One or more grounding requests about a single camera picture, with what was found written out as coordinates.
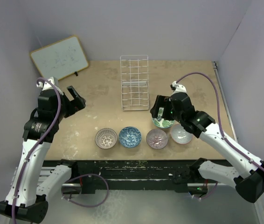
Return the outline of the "white wire dish rack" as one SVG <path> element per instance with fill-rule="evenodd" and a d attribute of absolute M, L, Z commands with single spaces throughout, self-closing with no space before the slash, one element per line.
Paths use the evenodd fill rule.
<path fill-rule="evenodd" d="M 120 56 L 123 111 L 149 109 L 149 60 L 147 55 Z"/>

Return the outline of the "purple striped bowl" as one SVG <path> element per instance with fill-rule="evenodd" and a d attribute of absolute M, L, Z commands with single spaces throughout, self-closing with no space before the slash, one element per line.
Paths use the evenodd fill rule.
<path fill-rule="evenodd" d="M 168 135 L 160 129 L 152 129 L 146 135 L 147 144 L 153 149 L 163 149 L 168 144 Z"/>

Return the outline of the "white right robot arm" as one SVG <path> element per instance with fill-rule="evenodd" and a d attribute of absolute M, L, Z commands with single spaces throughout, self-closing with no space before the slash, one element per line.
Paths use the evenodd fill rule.
<path fill-rule="evenodd" d="M 192 166 L 190 177 L 194 182 L 214 180 L 234 188 L 247 202 L 255 203 L 264 193 L 264 160 L 253 155 L 225 132 L 206 112 L 195 110 L 190 97 L 183 92 L 172 96 L 158 95 L 150 110 L 156 118 L 163 108 L 162 117 L 175 120 L 186 132 L 201 139 L 220 153 L 230 166 L 200 158 Z"/>

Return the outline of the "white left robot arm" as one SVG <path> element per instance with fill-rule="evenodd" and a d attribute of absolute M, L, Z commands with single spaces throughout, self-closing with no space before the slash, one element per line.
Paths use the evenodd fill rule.
<path fill-rule="evenodd" d="M 68 86 L 67 90 L 73 100 L 69 100 L 63 92 L 55 92 L 52 87 L 43 88 L 38 96 L 38 107 L 32 111 L 24 126 L 21 160 L 11 189 L 6 199 L 0 202 L 1 215 L 39 224 L 46 216 L 50 199 L 62 188 L 62 184 L 77 181 L 77 162 L 62 159 L 39 183 L 45 156 L 60 122 L 85 108 L 85 99 L 74 87 Z"/>

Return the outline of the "green leaf pattern bowl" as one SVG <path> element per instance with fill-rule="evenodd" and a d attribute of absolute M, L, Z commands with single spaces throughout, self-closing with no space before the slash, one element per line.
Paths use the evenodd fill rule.
<path fill-rule="evenodd" d="M 157 118 L 152 118 L 152 121 L 159 128 L 170 128 L 174 124 L 174 121 L 163 119 L 162 118 L 163 111 L 164 108 L 161 107 L 158 111 Z"/>

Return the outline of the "blue floral pattern bowl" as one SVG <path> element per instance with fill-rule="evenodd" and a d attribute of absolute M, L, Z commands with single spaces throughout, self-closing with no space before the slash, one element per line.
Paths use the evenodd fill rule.
<path fill-rule="evenodd" d="M 141 140 L 141 132 L 133 126 L 124 127 L 119 133 L 119 142 L 126 148 L 137 147 L 141 143 Z"/>

